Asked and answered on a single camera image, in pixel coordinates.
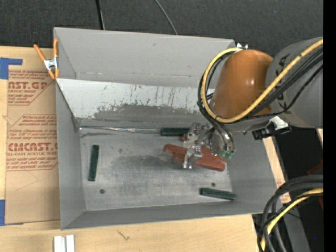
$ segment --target dark gray floor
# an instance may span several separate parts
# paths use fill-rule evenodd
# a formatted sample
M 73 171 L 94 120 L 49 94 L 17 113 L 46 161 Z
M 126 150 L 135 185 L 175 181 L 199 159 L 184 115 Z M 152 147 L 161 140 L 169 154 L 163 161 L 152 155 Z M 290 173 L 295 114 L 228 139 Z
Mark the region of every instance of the dark gray floor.
M 323 0 L 159 2 L 181 35 L 232 38 L 272 56 L 292 43 L 323 35 Z M 108 30 L 173 33 L 154 0 L 101 0 L 101 8 Z M 37 43 L 51 47 L 55 26 L 99 29 L 95 0 L 0 0 L 0 45 L 31 47 Z M 297 144 L 295 154 L 311 152 L 298 145 L 302 134 L 295 135 L 281 138 L 280 153 L 288 165 L 294 157 L 288 155 L 291 151 L 285 143 Z M 288 176 L 296 177 L 306 171 L 304 162 L 301 166 L 300 161 L 295 163 L 297 167 L 292 168 L 296 170 Z M 318 227 L 310 229 L 316 232 Z

